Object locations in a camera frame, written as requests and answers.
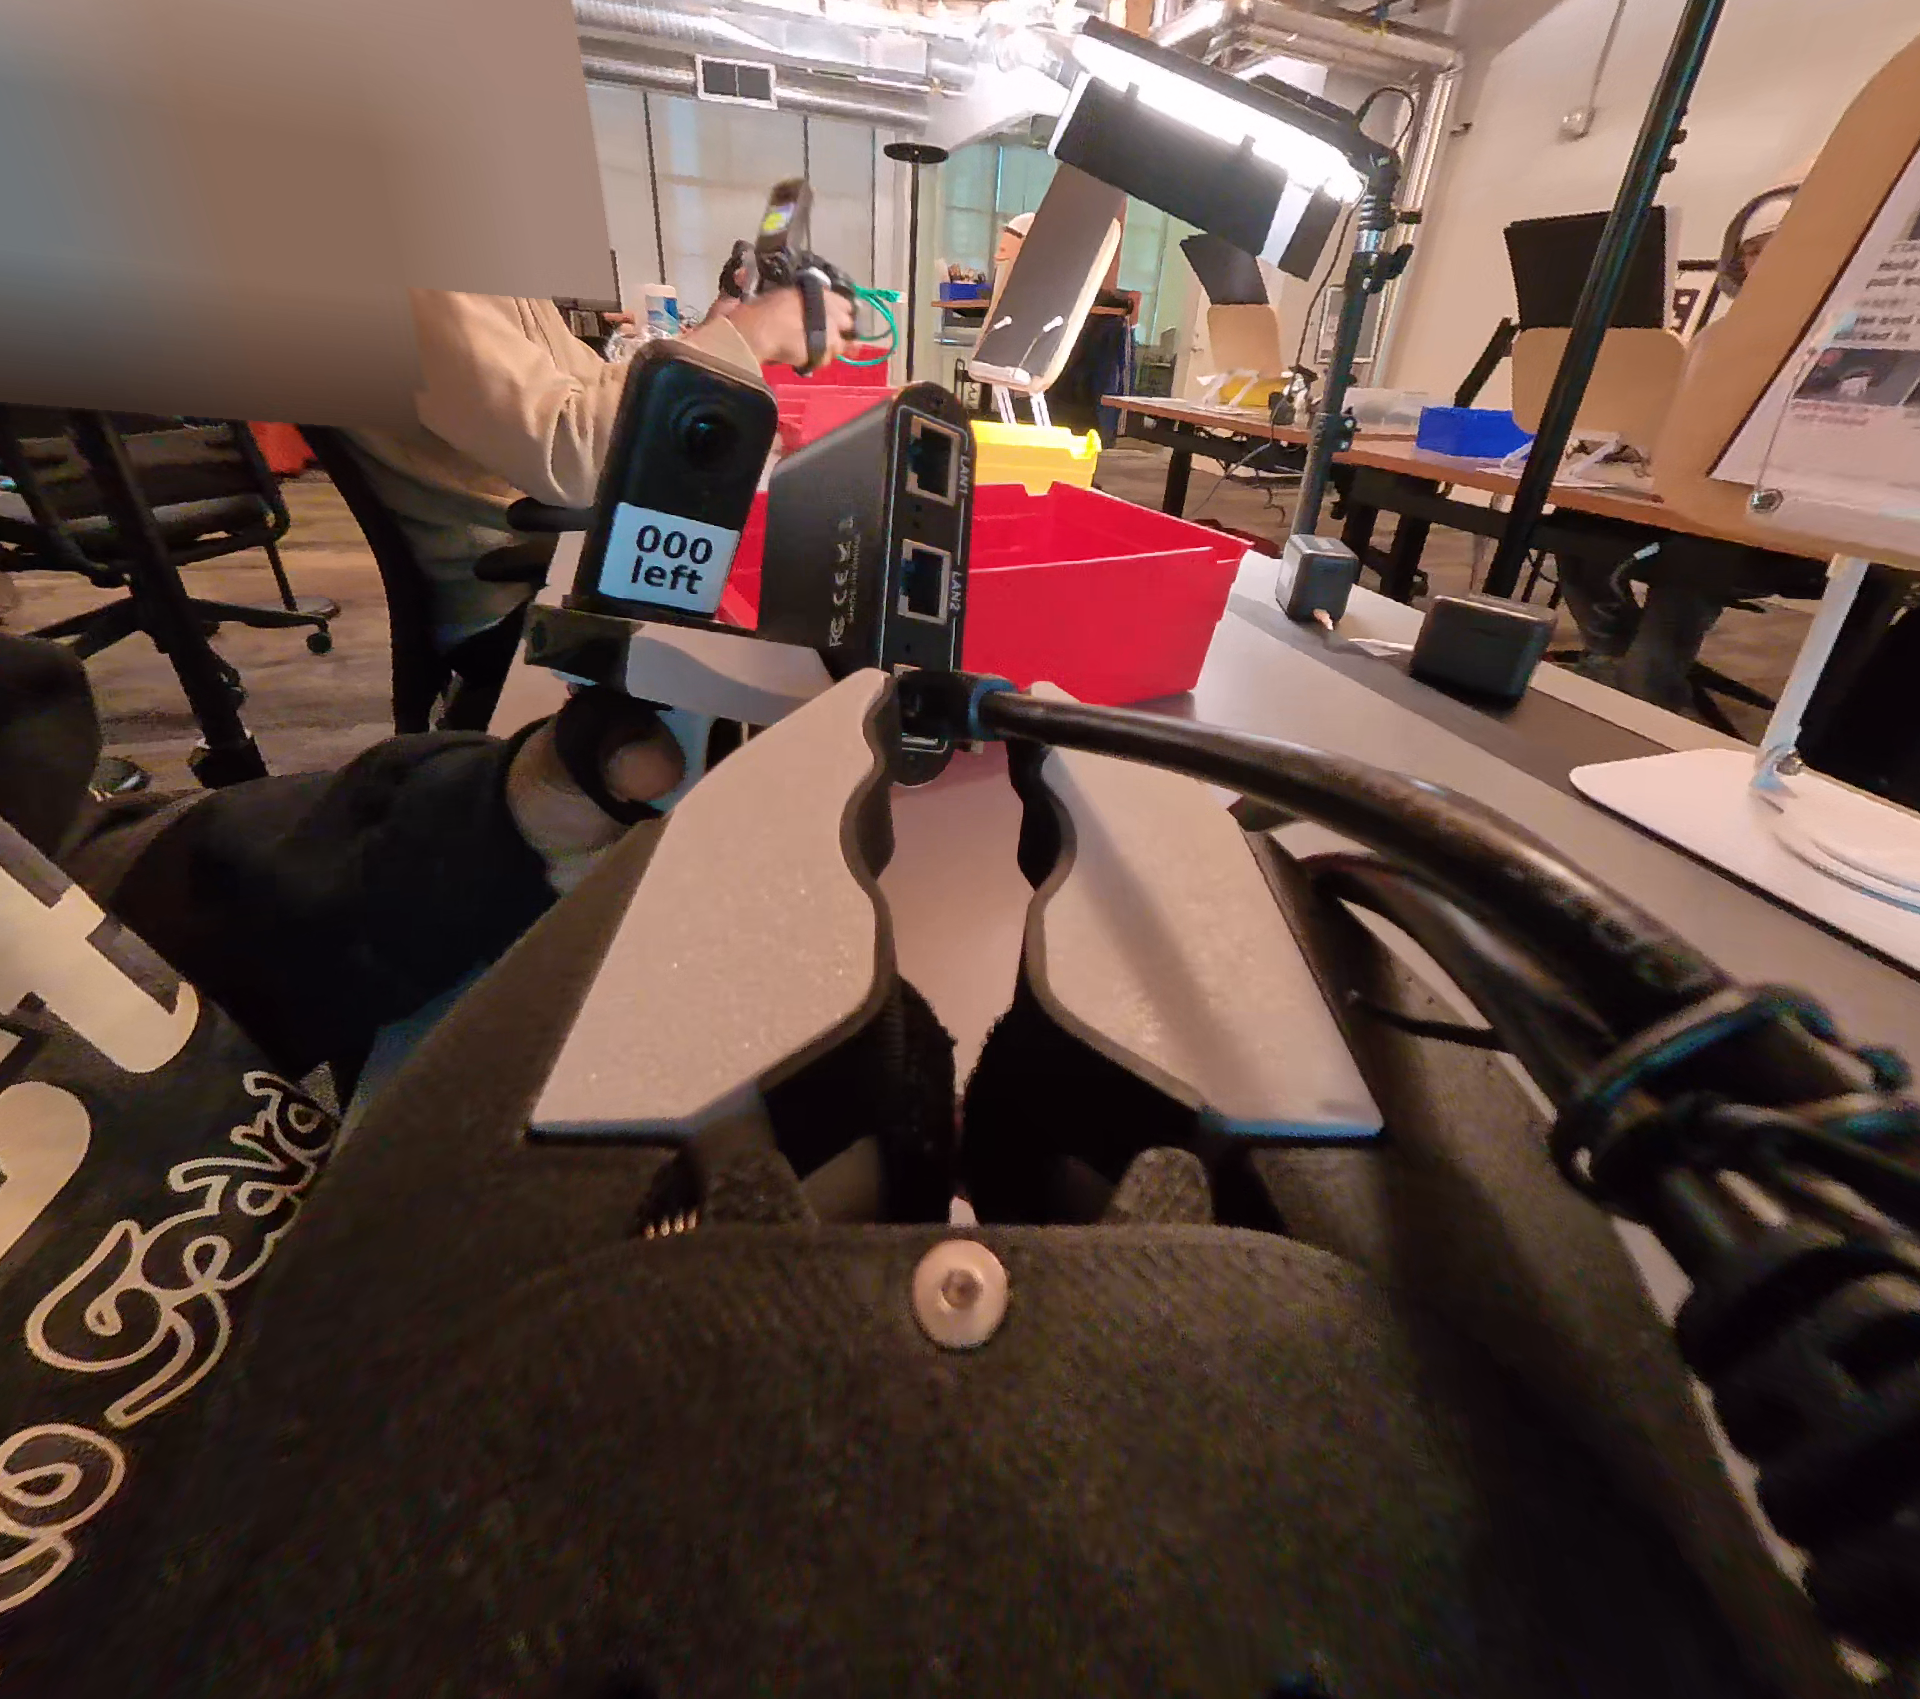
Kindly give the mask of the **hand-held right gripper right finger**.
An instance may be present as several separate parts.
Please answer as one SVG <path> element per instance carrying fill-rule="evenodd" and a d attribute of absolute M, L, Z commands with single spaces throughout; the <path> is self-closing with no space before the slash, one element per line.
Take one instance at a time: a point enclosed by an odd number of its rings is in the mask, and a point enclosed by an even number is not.
<path fill-rule="evenodd" d="M 1375 1140 L 1382 1116 L 1229 798 L 1064 742 L 1011 742 L 1045 1018 L 1231 1140 Z"/>

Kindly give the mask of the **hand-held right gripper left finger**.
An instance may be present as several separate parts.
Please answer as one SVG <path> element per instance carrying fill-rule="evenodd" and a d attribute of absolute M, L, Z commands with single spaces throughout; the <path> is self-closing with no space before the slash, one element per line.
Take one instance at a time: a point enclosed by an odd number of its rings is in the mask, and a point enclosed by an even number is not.
<path fill-rule="evenodd" d="M 530 1134 L 687 1140 L 863 1034 L 899 960 L 896 682 L 865 670 L 733 754 L 667 820 Z"/>

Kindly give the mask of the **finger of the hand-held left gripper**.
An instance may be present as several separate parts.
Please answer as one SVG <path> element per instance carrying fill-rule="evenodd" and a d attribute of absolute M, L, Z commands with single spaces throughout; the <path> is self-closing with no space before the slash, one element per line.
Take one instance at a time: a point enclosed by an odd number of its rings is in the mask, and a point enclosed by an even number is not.
<path fill-rule="evenodd" d="M 623 688 L 631 700 L 729 722 L 782 722 L 835 680 L 813 650 L 729 626 L 639 622 Z"/>

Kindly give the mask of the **black ethernet switch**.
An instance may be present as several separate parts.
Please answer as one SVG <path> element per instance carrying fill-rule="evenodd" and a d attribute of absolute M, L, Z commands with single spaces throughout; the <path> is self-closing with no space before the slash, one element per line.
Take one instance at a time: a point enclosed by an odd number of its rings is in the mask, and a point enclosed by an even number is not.
<path fill-rule="evenodd" d="M 766 497 L 758 640 L 782 652 L 781 710 L 861 670 L 958 672 L 976 441 L 935 385 L 782 461 Z"/>

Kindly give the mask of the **yellow plastic bin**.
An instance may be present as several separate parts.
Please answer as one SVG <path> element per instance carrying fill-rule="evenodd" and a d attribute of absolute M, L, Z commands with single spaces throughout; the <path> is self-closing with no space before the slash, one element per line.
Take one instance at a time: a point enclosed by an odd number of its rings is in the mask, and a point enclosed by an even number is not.
<path fill-rule="evenodd" d="M 976 419 L 972 437 L 979 489 L 1008 487 L 1045 497 L 1056 487 L 1090 491 L 1094 485 L 1101 459 L 1094 431 Z"/>

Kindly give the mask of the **wooden board back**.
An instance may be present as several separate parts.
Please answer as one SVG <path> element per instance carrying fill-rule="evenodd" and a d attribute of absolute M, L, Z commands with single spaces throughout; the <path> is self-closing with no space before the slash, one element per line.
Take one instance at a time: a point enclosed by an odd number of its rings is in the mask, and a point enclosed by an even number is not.
<path fill-rule="evenodd" d="M 972 351 L 972 381 L 1046 395 L 1068 369 L 1125 233 L 1125 195 L 1059 167 Z"/>

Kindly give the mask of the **dark grey power box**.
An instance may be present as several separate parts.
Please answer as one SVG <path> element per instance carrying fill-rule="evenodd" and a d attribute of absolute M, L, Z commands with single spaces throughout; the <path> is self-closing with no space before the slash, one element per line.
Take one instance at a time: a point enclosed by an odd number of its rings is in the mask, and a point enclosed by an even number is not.
<path fill-rule="evenodd" d="M 1406 658 L 1406 676 L 1475 704 L 1517 706 L 1549 654 L 1549 608 L 1485 596 L 1434 596 Z"/>

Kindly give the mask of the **black swivel chair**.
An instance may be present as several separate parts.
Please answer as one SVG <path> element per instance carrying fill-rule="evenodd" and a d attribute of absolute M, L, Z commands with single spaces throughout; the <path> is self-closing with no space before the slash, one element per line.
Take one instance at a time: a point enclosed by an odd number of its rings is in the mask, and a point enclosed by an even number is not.
<path fill-rule="evenodd" d="M 245 720 L 247 688 L 212 636 L 224 628 L 302 630 L 332 650 L 330 600 L 299 600 L 281 556 L 291 533 L 278 479 L 236 423 L 109 417 L 5 407 L 3 566 L 7 578 L 84 580 L 111 602 L 37 628 L 75 658 L 143 636 L 165 656 L 198 722 L 190 768 L 211 790 L 270 770 Z M 264 554 L 277 608 L 195 598 L 190 566 Z"/>

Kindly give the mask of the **studio light panel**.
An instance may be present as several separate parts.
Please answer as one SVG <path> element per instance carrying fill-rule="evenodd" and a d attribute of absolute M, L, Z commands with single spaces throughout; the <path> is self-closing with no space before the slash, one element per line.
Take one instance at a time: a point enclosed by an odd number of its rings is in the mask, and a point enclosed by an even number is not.
<path fill-rule="evenodd" d="M 1358 115 L 1098 21 L 1062 53 L 1055 163 L 1298 279 L 1314 275 L 1344 215 L 1364 253 L 1392 233 L 1403 165 Z"/>

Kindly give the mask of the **blue plastic bin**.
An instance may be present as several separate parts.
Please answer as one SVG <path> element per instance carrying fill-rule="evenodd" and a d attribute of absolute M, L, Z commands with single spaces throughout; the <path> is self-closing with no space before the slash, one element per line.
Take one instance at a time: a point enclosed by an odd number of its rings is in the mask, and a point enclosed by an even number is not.
<path fill-rule="evenodd" d="M 1418 417 L 1418 453 L 1465 463 L 1504 463 L 1532 449 L 1534 433 L 1512 411 L 1426 407 Z"/>

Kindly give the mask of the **person's black printed shirt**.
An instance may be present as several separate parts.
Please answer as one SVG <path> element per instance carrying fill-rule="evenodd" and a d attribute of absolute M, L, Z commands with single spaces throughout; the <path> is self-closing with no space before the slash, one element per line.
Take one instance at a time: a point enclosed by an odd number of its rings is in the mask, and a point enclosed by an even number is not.
<path fill-rule="evenodd" d="M 90 808 L 84 670 L 5 638 L 5 1660 L 86 1626 L 161 1514 L 255 1286 L 332 1152 L 56 856 Z"/>

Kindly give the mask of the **wooden instruction board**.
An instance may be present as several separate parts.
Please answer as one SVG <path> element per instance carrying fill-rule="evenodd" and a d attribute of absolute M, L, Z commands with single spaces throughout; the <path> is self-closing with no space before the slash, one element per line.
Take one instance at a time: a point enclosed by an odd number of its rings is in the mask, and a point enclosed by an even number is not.
<path fill-rule="evenodd" d="M 1659 499 L 1721 538 L 1919 564 L 1919 47 L 1829 137 L 1732 311 L 1692 343 Z"/>

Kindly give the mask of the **tall black pole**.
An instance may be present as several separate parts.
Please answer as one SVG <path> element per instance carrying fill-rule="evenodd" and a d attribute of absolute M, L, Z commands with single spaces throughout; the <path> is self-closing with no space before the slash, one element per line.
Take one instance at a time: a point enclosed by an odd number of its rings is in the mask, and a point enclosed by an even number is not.
<path fill-rule="evenodd" d="M 1518 592 L 1524 560 L 1534 533 L 1549 509 L 1553 487 L 1562 471 L 1574 423 L 1598 369 L 1598 355 L 1613 331 L 1629 267 L 1659 189 L 1672 169 L 1675 153 L 1699 87 L 1704 61 L 1716 37 L 1726 0 L 1687 0 L 1652 99 L 1644 111 L 1618 199 L 1604 225 L 1594 265 L 1562 347 L 1560 365 L 1549 389 L 1534 445 L 1508 505 L 1500 542 L 1485 576 L 1488 594 L 1511 600 Z"/>

